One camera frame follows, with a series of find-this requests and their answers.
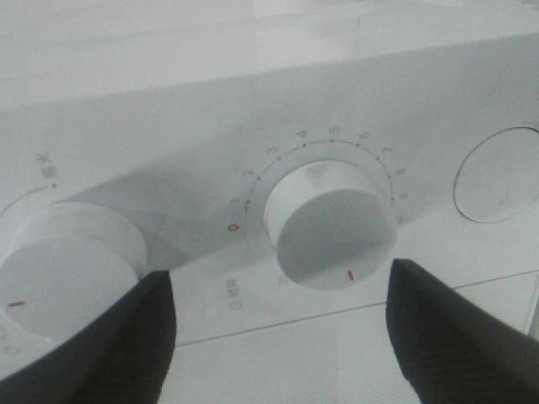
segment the round button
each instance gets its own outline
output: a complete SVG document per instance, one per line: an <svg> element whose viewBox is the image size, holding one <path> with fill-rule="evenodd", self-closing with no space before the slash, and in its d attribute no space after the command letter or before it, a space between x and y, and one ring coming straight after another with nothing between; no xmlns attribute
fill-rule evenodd
<svg viewBox="0 0 539 404"><path fill-rule="evenodd" d="M469 220L494 223L510 218L539 197L539 132L517 127L476 146L460 166L453 197Z"/></svg>
<svg viewBox="0 0 539 404"><path fill-rule="evenodd" d="M374 273L396 239L395 215L359 168L321 161L299 167L269 195L264 222L283 272L317 290Z"/></svg>
<svg viewBox="0 0 539 404"><path fill-rule="evenodd" d="M146 259L125 217L91 204L51 205L15 232L0 266L0 310L27 331L65 340L130 290Z"/></svg>

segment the white knob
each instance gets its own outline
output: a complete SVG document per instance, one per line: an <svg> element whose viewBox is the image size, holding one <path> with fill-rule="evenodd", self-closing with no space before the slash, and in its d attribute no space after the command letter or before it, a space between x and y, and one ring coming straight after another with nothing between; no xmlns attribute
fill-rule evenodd
<svg viewBox="0 0 539 404"><path fill-rule="evenodd" d="M264 221L283 272L318 290L373 274L396 239L391 206L344 162L313 162L286 175L269 195Z"/></svg>
<svg viewBox="0 0 539 404"><path fill-rule="evenodd" d="M15 232L0 266L0 310L65 340L132 288L147 260L135 225L102 206L51 205Z"/></svg>

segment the white control panel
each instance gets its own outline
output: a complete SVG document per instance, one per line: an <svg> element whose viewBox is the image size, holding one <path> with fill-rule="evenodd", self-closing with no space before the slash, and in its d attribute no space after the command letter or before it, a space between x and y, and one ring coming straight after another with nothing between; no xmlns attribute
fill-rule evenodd
<svg viewBox="0 0 539 404"><path fill-rule="evenodd" d="M169 27L192 40L170 49L193 55L170 56L168 76L157 63L144 82L139 61L86 90L94 71L80 86L0 82L13 94L0 95L0 378L163 269L179 330L164 404L416 404L383 319L394 258L528 332L536 4L253 2L245 16L239 3L224 21ZM256 63L216 52L231 61L216 72L194 52L220 49L215 35L255 38ZM28 37L29 61L57 50L49 36ZM132 62L140 42L124 40Z"/></svg>

